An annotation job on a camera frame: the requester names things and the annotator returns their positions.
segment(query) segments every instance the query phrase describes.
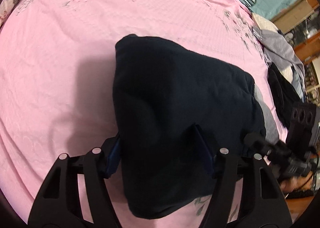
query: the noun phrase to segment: black clothing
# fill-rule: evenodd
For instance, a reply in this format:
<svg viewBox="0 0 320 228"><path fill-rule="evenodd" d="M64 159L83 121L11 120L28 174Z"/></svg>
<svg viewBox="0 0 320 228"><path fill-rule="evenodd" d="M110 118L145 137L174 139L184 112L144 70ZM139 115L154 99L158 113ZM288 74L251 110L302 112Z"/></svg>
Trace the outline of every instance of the black clothing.
<svg viewBox="0 0 320 228"><path fill-rule="evenodd" d="M215 180L197 155L193 123L237 155L247 154L248 132L266 135L250 74L158 37L128 35L116 44L113 100L124 192L141 218L212 194Z"/></svg>
<svg viewBox="0 0 320 228"><path fill-rule="evenodd" d="M281 75L277 66L272 63L268 70L268 83L273 102L281 123L290 128L290 119L294 102L301 102L294 87Z"/></svg>

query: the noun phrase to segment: metal screw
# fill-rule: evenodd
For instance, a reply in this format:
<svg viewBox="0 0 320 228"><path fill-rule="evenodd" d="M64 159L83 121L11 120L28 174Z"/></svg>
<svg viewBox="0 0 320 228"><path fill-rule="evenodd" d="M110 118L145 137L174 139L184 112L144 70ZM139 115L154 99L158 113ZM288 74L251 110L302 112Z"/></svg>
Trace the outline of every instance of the metal screw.
<svg viewBox="0 0 320 228"><path fill-rule="evenodd" d="M68 157L68 155L66 153L62 153L59 155L59 159L61 160L65 160Z"/></svg>
<svg viewBox="0 0 320 228"><path fill-rule="evenodd" d="M229 153L229 150L228 150L227 148L221 148L221 149L220 149L220 153L226 155L226 154Z"/></svg>
<svg viewBox="0 0 320 228"><path fill-rule="evenodd" d="M99 154L101 152L101 149L100 148L94 148L92 149L92 153L93 154Z"/></svg>
<svg viewBox="0 0 320 228"><path fill-rule="evenodd" d="M253 155L253 157L256 159L256 160L261 160L262 159L262 156L258 153L256 153L255 155Z"/></svg>

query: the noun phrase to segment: wrinkled sheet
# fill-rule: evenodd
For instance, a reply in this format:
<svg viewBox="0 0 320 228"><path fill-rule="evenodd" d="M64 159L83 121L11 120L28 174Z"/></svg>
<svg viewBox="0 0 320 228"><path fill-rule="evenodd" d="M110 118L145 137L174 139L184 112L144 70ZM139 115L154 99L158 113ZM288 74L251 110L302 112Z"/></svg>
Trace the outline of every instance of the wrinkled sheet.
<svg viewBox="0 0 320 228"><path fill-rule="evenodd" d="M0 187L9 203L27 221L59 154L85 154L117 133L115 43L131 33L166 38L249 72L285 140L252 24L238 0L22 0L0 32ZM120 171L106 184L124 228L199 226L208 198L161 219L134 217ZM240 191L241 182L230 219L236 218Z"/></svg>

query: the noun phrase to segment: human hand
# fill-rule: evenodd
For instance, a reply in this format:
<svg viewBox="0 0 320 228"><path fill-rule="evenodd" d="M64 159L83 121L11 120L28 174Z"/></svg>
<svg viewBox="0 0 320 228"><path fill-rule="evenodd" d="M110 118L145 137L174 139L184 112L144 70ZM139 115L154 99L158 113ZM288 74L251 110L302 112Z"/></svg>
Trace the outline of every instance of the human hand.
<svg viewBox="0 0 320 228"><path fill-rule="evenodd" d="M281 182L280 188L284 194L291 193L295 188L297 188L298 181L297 178L294 176L290 179L286 179Z"/></svg>

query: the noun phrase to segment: white pillow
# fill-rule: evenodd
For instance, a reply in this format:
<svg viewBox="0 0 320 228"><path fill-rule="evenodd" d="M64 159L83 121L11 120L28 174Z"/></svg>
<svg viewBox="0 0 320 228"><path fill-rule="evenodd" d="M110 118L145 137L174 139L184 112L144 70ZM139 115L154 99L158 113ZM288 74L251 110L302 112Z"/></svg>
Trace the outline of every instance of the white pillow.
<svg viewBox="0 0 320 228"><path fill-rule="evenodd" d="M252 13L252 20L261 30L278 32L277 26L275 26L272 22L262 17L261 15Z"/></svg>
<svg viewBox="0 0 320 228"><path fill-rule="evenodd" d="M285 70L280 71L281 75L291 84L293 81L293 71L291 66L287 67Z"/></svg>

